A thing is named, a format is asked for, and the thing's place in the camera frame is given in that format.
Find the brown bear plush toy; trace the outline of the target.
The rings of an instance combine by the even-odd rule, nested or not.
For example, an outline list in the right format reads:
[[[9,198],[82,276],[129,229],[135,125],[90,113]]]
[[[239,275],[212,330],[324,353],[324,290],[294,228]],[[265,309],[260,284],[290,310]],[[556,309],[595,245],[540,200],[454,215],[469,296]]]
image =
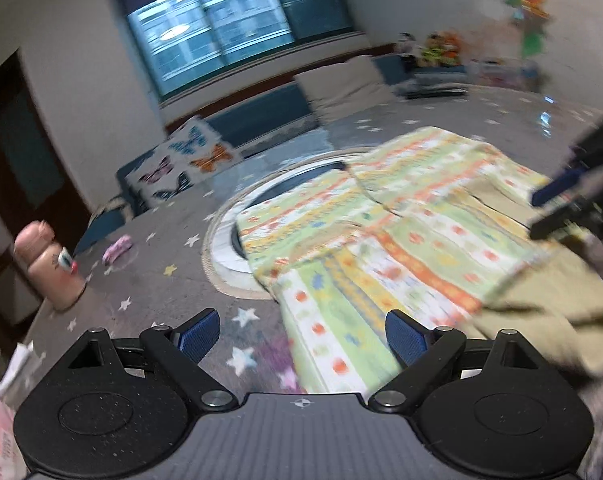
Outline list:
[[[445,54],[445,40],[439,34],[429,35],[420,50],[417,64],[420,67],[439,67]]]

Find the orange fox plush toy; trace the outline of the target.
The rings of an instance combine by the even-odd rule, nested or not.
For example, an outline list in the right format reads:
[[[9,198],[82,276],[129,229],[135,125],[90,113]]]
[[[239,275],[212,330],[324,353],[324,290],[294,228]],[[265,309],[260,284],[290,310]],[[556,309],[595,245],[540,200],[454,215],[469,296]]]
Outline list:
[[[456,32],[444,32],[441,40],[443,52],[441,52],[440,64],[450,67],[460,66],[462,64],[462,44],[463,41]]]

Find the small pink toy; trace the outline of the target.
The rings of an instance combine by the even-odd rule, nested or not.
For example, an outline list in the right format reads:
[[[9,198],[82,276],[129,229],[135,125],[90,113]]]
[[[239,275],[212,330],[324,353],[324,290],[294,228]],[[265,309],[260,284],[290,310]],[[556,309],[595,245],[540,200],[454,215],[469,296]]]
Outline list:
[[[132,246],[134,246],[134,243],[132,243],[131,237],[128,234],[122,235],[116,242],[106,248],[102,256],[102,263],[104,266],[111,266],[123,254],[126,254]]]

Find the black remote control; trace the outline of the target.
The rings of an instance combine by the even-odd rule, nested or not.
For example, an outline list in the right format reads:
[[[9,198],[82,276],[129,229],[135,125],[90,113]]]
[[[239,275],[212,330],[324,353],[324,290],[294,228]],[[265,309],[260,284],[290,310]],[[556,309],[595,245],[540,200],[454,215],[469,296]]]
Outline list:
[[[461,98],[466,96],[467,90],[463,87],[450,88],[427,88],[421,90],[411,90],[405,92],[402,96],[406,100],[424,100],[424,99],[443,99],[443,98]]]

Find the beige cushion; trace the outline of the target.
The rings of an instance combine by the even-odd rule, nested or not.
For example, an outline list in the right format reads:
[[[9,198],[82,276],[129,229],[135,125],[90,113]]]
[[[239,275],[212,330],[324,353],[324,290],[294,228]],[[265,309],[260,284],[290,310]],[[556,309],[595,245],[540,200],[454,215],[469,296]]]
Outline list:
[[[307,70],[295,81],[323,126],[396,100],[370,55]]]

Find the pink cartoon water bottle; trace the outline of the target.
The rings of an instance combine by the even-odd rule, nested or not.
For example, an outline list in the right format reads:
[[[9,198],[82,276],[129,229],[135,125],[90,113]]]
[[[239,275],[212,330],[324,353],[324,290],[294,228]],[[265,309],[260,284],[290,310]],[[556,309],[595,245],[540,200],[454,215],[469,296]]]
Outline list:
[[[26,266],[32,284],[58,311],[73,307],[86,289],[70,252],[55,238],[45,221],[30,222],[17,234],[13,252]]]

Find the black and white plush toy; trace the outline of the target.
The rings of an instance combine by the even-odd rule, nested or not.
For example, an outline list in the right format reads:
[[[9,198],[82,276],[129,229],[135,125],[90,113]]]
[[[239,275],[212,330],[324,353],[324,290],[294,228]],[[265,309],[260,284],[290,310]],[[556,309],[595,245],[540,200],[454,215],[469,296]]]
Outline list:
[[[416,39],[410,32],[401,32],[395,44],[395,52],[402,58],[414,58]]]

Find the clear plastic toy box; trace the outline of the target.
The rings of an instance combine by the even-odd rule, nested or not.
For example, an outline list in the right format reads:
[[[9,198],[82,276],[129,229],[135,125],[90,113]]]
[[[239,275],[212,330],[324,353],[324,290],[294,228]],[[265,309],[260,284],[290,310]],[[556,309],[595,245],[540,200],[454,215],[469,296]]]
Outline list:
[[[541,73],[535,61],[519,58],[473,58],[465,66],[467,78],[480,86],[539,93]]]

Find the blue sofa bench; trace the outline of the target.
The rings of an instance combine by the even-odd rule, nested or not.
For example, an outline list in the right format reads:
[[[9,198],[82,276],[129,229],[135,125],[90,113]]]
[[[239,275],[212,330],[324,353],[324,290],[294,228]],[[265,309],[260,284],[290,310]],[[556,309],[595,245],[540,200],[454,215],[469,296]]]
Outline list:
[[[466,67],[463,65],[440,68],[418,67],[412,72],[406,72],[398,54],[388,53],[375,56],[372,60],[381,72],[385,84],[393,89],[400,89],[404,84],[420,88],[444,82],[460,82],[461,84],[461,82],[467,81]],[[274,133],[276,138],[279,137],[283,140],[284,133],[289,133],[290,138],[315,129],[319,125],[302,90],[294,80],[286,81],[285,84],[280,84],[276,88],[259,93],[257,96],[252,96],[223,110],[218,110],[217,113],[204,120],[220,134],[222,140],[241,151],[244,158],[251,156],[247,153],[253,154],[266,150],[266,148],[259,148],[255,152],[252,148],[248,148],[248,144],[256,139]],[[145,159],[150,158],[155,148],[151,148],[127,162],[115,174],[120,188],[119,195],[115,198],[122,198],[125,204],[132,209],[134,217],[144,214],[149,210],[149,206],[142,200],[141,195],[130,187],[126,177],[136,171]],[[119,210],[116,209],[115,212],[104,212],[92,221],[74,249],[74,254],[81,254],[99,240],[103,240],[106,235],[123,226],[125,220],[124,214],[121,212],[122,208],[123,206],[119,206]]]

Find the white crumpled tissue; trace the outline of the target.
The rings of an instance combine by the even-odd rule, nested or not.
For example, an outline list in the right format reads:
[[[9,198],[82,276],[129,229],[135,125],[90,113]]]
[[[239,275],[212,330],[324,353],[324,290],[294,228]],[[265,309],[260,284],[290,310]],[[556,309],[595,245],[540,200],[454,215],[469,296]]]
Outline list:
[[[13,383],[17,380],[22,369],[34,355],[34,343],[18,344],[9,361],[6,372],[0,380],[0,399],[8,392]]]

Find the colourful patterned child's jacket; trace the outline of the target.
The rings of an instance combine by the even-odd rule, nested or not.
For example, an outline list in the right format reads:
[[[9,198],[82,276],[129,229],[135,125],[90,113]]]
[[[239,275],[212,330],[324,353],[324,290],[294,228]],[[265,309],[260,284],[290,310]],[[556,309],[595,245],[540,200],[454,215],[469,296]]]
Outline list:
[[[425,127],[239,214],[254,278],[280,304],[298,382],[370,394],[399,373],[385,318],[473,338],[513,328],[552,364],[603,376],[603,280],[534,242],[544,176]]]

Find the butterfly print pillow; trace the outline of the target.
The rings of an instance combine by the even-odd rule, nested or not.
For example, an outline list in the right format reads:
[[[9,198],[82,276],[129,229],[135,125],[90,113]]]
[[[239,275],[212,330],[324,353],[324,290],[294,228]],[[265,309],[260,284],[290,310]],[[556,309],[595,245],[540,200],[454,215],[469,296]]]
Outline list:
[[[195,116],[158,144],[126,182],[146,206],[155,208],[242,160],[217,130]]]

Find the green framed window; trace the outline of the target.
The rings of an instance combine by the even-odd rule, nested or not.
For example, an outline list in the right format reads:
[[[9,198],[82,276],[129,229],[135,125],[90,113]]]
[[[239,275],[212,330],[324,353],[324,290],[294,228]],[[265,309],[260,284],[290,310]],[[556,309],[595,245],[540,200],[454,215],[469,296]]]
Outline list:
[[[118,0],[160,99],[255,58],[352,32],[345,0]]]

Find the colourful pinwheel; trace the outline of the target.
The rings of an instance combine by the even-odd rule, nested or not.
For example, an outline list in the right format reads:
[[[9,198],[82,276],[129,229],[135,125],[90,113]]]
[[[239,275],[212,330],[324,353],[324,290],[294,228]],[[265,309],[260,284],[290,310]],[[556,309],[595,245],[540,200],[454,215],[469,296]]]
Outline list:
[[[513,10],[512,25],[519,30],[519,56],[522,60],[543,52],[547,36],[545,28],[551,22],[551,15],[545,8],[548,0],[504,0]]]

